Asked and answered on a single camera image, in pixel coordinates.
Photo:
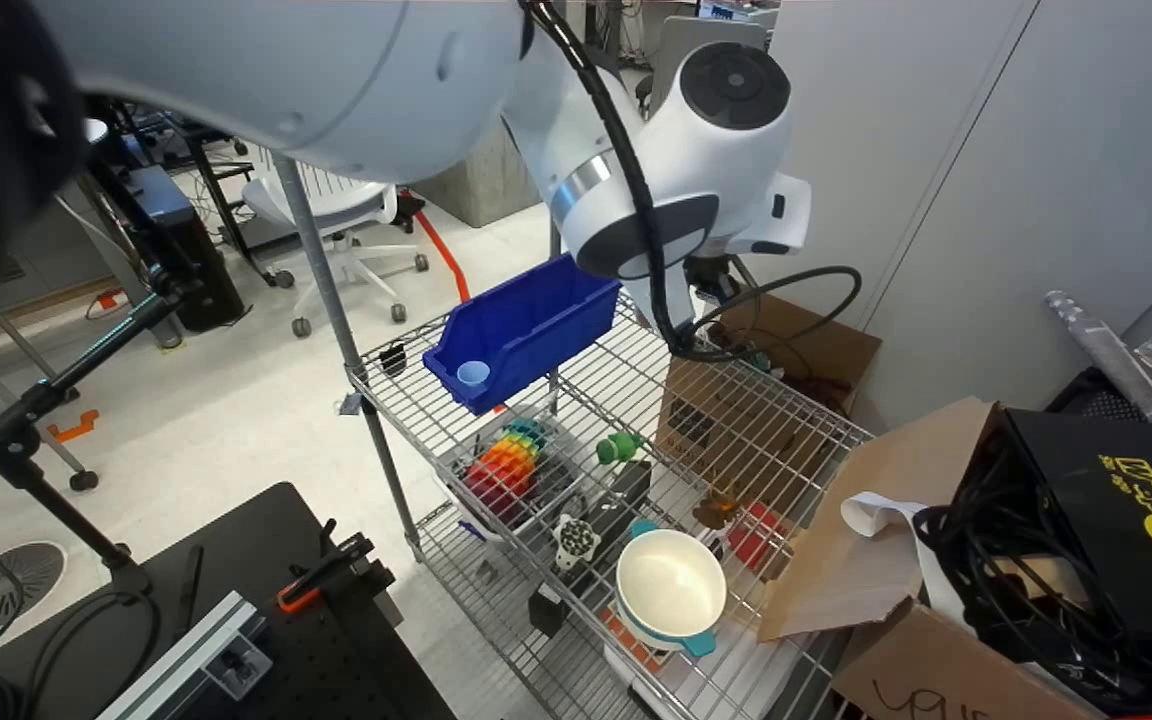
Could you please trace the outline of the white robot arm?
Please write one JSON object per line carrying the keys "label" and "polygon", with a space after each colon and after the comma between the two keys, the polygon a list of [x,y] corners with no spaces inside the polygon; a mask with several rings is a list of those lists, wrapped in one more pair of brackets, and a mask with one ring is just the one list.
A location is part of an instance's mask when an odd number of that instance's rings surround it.
{"label": "white robot arm", "polygon": [[791,75],[710,38],[638,99],[553,0],[35,0],[88,90],[173,109],[380,184],[506,130],[573,258],[686,328],[687,268],[798,250],[814,186],[780,169]]}

